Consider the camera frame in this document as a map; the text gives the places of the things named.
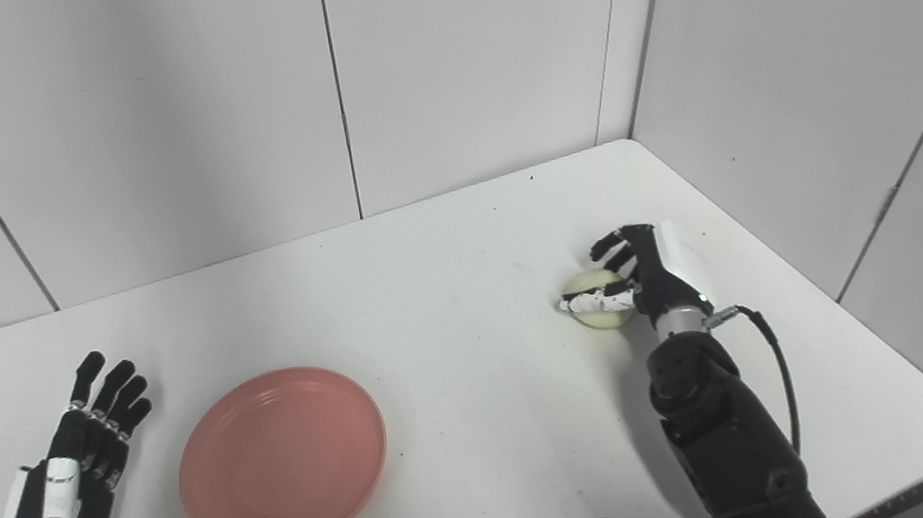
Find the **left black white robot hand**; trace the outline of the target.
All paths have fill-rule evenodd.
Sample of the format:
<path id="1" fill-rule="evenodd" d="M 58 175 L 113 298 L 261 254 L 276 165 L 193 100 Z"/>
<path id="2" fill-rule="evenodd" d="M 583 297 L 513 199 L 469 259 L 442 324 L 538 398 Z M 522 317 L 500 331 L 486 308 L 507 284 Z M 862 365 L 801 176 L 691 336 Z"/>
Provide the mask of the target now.
<path id="1" fill-rule="evenodd" d="M 111 518 L 131 437 L 152 412 L 147 378 L 100 351 L 74 372 L 65 412 L 46 455 L 18 468 L 2 518 Z"/>

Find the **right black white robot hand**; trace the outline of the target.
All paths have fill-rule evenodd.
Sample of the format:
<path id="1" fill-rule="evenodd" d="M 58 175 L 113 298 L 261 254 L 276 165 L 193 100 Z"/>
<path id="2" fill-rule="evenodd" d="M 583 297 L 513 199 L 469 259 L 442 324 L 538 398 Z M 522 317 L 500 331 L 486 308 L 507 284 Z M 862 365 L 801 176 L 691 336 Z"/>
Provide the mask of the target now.
<path id="1" fill-rule="evenodd" d="M 702 261 L 665 224 L 619 226 L 588 251 L 596 270 L 583 271 L 564 286 L 557 309 L 582 324 L 618 327 L 614 315 L 637 312 L 650 324 L 672 322 L 685 311 L 714 315 Z"/>

